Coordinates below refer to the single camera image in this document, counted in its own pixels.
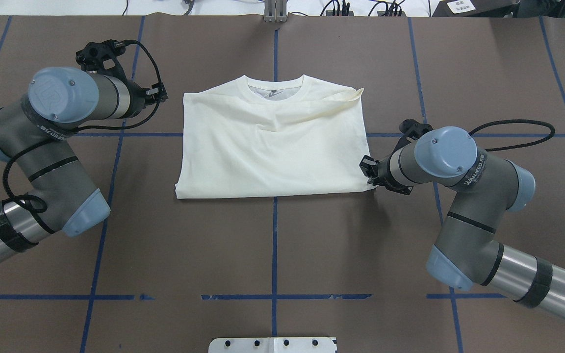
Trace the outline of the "left grey silver robot arm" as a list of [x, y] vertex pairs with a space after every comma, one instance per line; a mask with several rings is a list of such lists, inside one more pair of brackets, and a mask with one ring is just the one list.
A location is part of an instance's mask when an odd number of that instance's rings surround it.
[[138, 40], [90, 42], [78, 67], [47, 67], [26, 94], [0, 108], [0, 161], [6, 163], [0, 201], [0, 263], [63, 231], [74, 237], [108, 218], [110, 206], [67, 140], [92, 121], [130, 119], [168, 98], [159, 68], [150, 88], [127, 77], [118, 57]]

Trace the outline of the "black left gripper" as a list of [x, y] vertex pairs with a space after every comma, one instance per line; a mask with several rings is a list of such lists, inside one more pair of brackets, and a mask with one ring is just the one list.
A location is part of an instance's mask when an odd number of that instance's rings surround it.
[[[130, 45], [140, 47], [150, 59], [157, 78], [157, 83], [150, 88], [140, 87], [134, 80], [128, 79], [117, 60]], [[159, 67], [147, 48], [137, 40], [89, 42], [76, 52], [76, 63], [81, 70], [92, 76], [101, 75], [114, 86], [117, 102], [114, 112], [108, 118], [134, 118], [146, 107], [165, 102], [168, 98]]]

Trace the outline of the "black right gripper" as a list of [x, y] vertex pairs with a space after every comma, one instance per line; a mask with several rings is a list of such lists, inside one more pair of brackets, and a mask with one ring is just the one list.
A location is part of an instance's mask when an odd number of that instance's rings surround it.
[[359, 167], [368, 178], [368, 184], [374, 187], [385, 187], [386, 190], [398, 194], [409, 195], [413, 190], [413, 186], [405, 185], [403, 182], [399, 182], [395, 179], [390, 169], [391, 159], [394, 157], [395, 161], [398, 162], [399, 157], [396, 156], [396, 153], [406, 147], [406, 145], [418, 140], [421, 136], [433, 130], [433, 127], [429, 124], [417, 122], [415, 119], [406, 119], [399, 125], [399, 129], [402, 136], [388, 157], [376, 160], [365, 155], [363, 159], [361, 159]]

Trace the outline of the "right grey silver robot arm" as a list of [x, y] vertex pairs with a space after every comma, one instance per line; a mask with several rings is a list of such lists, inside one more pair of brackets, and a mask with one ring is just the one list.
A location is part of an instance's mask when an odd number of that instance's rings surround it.
[[457, 290], [491, 286], [525, 308], [565, 320], [565, 269], [495, 240], [504, 214], [522, 210], [534, 196], [531, 172], [479, 147], [460, 127], [433, 129], [407, 119], [400, 130], [390, 155], [379, 160], [365, 155], [360, 169], [370, 185], [399, 194], [426, 183], [455, 192], [428, 257], [428, 273]]

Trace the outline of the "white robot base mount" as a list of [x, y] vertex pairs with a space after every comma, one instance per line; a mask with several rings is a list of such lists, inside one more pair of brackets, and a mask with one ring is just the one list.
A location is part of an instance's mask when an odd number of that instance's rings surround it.
[[242, 337], [213, 339], [209, 353], [336, 353], [332, 337]]

